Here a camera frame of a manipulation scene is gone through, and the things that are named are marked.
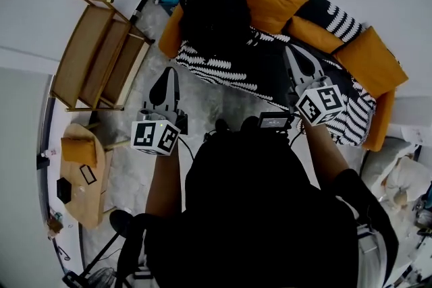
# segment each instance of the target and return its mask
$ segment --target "clutter on floor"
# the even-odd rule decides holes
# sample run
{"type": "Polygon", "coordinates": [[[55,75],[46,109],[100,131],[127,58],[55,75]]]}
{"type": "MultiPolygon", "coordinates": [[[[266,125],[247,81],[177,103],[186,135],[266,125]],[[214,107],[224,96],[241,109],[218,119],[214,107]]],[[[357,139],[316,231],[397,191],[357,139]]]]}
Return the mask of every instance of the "clutter on floor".
{"type": "Polygon", "coordinates": [[[47,221],[47,237],[52,240],[60,231],[63,229],[63,223],[61,223],[61,214],[55,212],[50,213],[47,221]]]}
{"type": "Polygon", "coordinates": [[[380,152],[369,152],[362,180],[380,201],[399,240],[394,272],[389,282],[409,287],[432,274],[425,256],[432,255],[432,172],[413,160],[416,144],[386,138],[380,152]]]}

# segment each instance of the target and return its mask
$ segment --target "floor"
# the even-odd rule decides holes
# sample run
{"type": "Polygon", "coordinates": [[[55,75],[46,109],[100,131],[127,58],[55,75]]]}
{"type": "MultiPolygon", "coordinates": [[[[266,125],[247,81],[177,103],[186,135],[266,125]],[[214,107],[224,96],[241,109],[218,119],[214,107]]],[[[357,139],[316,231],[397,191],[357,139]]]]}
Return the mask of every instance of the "floor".
{"type": "MultiPolygon", "coordinates": [[[[278,108],[267,104],[265,101],[251,94],[203,82],[184,67],[180,67],[166,59],[158,49],[157,42],[168,18],[165,11],[155,5],[153,1],[149,1],[144,7],[142,17],[136,25],[148,37],[155,39],[156,42],[150,48],[138,72],[129,99],[125,105],[125,110],[123,112],[100,112],[99,117],[102,126],[97,130],[97,135],[102,143],[119,142],[130,137],[132,121],[136,119],[137,112],[142,107],[144,93],[149,90],[147,81],[152,80],[169,65],[174,66],[179,75],[179,108],[189,116],[189,134],[183,138],[194,154],[196,154],[202,144],[204,134],[214,129],[217,119],[225,119],[230,128],[236,130],[240,128],[243,120],[251,115],[259,116],[262,111],[279,111],[278,108]]],[[[295,129],[290,130],[291,138],[296,134],[297,131],[295,129]]],[[[182,189],[184,191],[184,180],[192,160],[186,147],[183,144],[179,145],[182,189]]],[[[307,141],[304,136],[300,136],[296,140],[293,150],[302,161],[310,182],[318,186],[307,141]]],[[[349,165],[358,171],[364,150],[350,146],[341,146],[340,150],[346,157],[349,165]]],[[[133,215],[144,212],[154,164],[155,156],[153,155],[144,154],[129,147],[116,148],[111,164],[109,185],[105,198],[105,210],[116,206],[117,208],[131,212],[133,215]]],[[[92,231],[84,230],[84,258],[86,263],[89,263],[97,255],[113,235],[114,231],[107,217],[105,217],[97,229],[92,231]]],[[[117,239],[106,252],[107,256],[120,249],[123,242],[123,239],[117,239]]],[[[109,258],[101,260],[94,270],[104,266],[115,268],[118,256],[119,251],[109,258]]]]}

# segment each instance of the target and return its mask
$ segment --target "black cable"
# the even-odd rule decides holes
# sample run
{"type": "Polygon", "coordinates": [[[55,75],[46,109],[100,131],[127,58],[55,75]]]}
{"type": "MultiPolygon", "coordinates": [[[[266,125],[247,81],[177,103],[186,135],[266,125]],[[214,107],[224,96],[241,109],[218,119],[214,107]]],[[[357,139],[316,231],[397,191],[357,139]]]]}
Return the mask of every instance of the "black cable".
{"type": "Polygon", "coordinates": [[[108,259],[108,258],[111,257],[114,253],[119,252],[120,250],[121,250],[121,248],[119,248],[118,250],[116,250],[116,251],[114,251],[113,253],[111,253],[108,257],[105,257],[105,258],[101,258],[101,259],[99,259],[98,262],[100,262],[101,260],[104,260],[104,259],[108,259]]]}
{"type": "Polygon", "coordinates": [[[302,124],[302,127],[300,128],[300,132],[298,132],[298,134],[296,134],[296,136],[294,137],[294,139],[291,141],[290,143],[290,148],[292,148],[292,145],[294,144],[294,141],[300,137],[301,134],[303,134],[304,131],[304,125],[302,124]]]}
{"type": "Polygon", "coordinates": [[[180,137],[178,139],[181,140],[183,142],[183,144],[186,146],[186,148],[189,150],[190,157],[192,157],[192,161],[193,161],[195,158],[194,158],[194,155],[192,154],[191,149],[189,148],[189,145],[187,145],[186,142],[183,139],[181,139],[180,137]]]}

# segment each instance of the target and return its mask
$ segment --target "black shirt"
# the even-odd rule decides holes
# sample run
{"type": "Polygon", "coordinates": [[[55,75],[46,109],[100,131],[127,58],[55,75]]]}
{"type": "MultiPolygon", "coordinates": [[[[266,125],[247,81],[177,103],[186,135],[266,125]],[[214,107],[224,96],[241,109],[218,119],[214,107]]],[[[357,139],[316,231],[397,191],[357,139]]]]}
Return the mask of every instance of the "black shirt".
{"type": "Polygon", "coordinates": [[[148,267],[161,288],[356,287],[358,223],[335,196],[382,232],[387,278],[398,241],[355,171],[321,191],[283,135],[215,134],[186,177],[186,210],[148,229],[148,267]]]}

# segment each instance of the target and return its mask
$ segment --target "black-and-white patterned blanket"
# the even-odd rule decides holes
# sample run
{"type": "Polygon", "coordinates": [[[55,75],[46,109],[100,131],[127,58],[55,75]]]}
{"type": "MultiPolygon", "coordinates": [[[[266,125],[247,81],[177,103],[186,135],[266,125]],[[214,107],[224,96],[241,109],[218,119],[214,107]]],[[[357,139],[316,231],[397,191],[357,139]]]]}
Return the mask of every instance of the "black-and-white patterned blanket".
{"type": "Polygon", "coordinates": [[[293,105],[295,86],[284,51],[287,45],[291,48],[298,45],[320,61],[325,75],[340,88],[345,109],[326,124],[333,140],[338,144],[361,145],[369,132],[375,99],[331,55],[286,35],[251,30],[253,39],[247,43],[241,57],[206,59],[188,41],[184,41],[175,62],[208,83],[249,92],[280,109],[288,110],[293,105]]]}

